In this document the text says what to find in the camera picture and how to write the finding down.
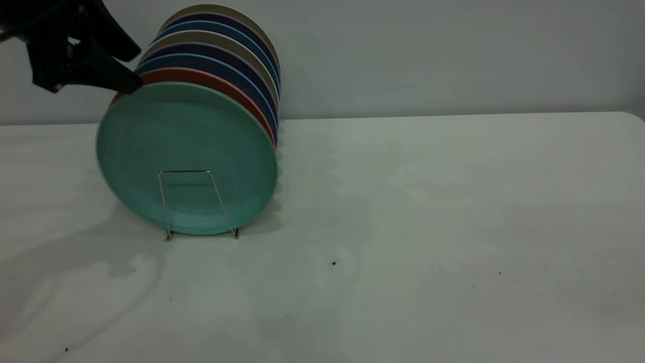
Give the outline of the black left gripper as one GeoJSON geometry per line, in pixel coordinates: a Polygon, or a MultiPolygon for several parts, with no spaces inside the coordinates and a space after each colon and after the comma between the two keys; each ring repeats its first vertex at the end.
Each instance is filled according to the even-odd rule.
{"type": "Polygon", "coordinates": [[[131,94],[143,86],[138,74],[115,60],[129,62],[141,48],[102,1],[2,1],[1,25],[2,42],[16,38],[25,44],[32,83],[44,90],[83,85],[131,94]],[[110,56],[70,56],[74,27],[76,39],[94,39],[110,56]]]}

